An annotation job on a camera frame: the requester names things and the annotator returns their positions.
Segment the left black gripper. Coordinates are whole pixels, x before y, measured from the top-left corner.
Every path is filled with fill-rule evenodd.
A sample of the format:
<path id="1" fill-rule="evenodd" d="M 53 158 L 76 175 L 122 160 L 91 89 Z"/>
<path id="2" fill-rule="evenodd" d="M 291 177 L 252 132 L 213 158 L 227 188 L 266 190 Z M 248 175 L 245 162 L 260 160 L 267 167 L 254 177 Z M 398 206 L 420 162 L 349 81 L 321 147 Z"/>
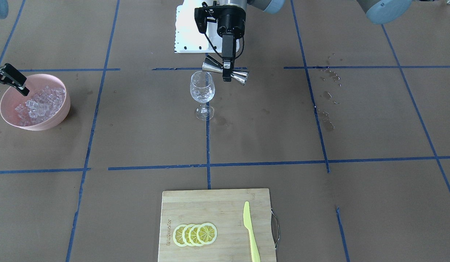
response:
<path id="1" fill-rule="evenodd" d="M 209 22 L 217 24 L 217 34 L 222 37 L 223 81 L 230 82 L 236 55 L 235 39 L 245 34 L 245 3 L 202 3 L 194 9 L 194 20 L 201 34 L 206 34 Z"/>

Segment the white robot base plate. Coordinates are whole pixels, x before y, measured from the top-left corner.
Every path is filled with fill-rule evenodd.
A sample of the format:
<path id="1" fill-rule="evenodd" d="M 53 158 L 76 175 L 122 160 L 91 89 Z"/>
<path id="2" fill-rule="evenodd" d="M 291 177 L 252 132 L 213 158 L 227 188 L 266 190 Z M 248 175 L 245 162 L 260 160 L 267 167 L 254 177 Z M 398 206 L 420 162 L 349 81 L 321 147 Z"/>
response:
<path id="1" fill-rule="evenodd" d="M 175 45 L 176 53 L 212 53 L 216 47 L 222 53 L 222 38 L 217 34 L 217 24 L 207 23 L 206 35 L 212 42 L 208 43 L 204 34 L 201 34 L 194 20 L 194 9 L 201 7 L 205 2 L 213 4 L 213 0 L 184 0 L 182 5 L 176 8 Z"/>

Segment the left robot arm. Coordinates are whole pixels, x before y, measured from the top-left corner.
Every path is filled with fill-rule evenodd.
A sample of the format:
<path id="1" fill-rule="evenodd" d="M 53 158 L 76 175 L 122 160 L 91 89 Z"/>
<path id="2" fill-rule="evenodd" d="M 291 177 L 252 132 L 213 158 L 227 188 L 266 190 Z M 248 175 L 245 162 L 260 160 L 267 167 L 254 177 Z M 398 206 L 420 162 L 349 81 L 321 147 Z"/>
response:
<path id="1" fill-rule="evenodd" d="M 411 0 L 305 0 L 311 9 L 323 7 L 327 10 L 347 4 L 363 11 L 373 24 L 386 24 L 402 16 L 413 3 Z M 237 51 L 238 41 L 244 41 L 247 7 L 255 7 L 265 13 L 278 13 L 284 0 L 213 0 L 202 2 L 193 8 L 194 23 L 204 35 L 213 52 L 220 60 L 207 55 L 202 71 L 221 74 L 224 82 L 235 80 L 244 85 L 248 71 L 235 69 L 235 61 L 241 53 Z"/>

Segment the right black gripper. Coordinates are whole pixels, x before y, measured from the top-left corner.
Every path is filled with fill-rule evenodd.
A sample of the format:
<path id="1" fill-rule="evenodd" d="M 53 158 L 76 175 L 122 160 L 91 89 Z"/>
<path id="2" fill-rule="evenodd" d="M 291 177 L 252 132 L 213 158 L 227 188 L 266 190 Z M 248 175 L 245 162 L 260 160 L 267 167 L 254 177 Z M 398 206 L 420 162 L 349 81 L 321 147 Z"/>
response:
<path id="1" fill-rule="evenodd" d="M 0 84 L 14 87 L 22 96 L 28 96 L 29 89 L 26 88 L 27 78 L 10 63 L 0 65 Z"/>

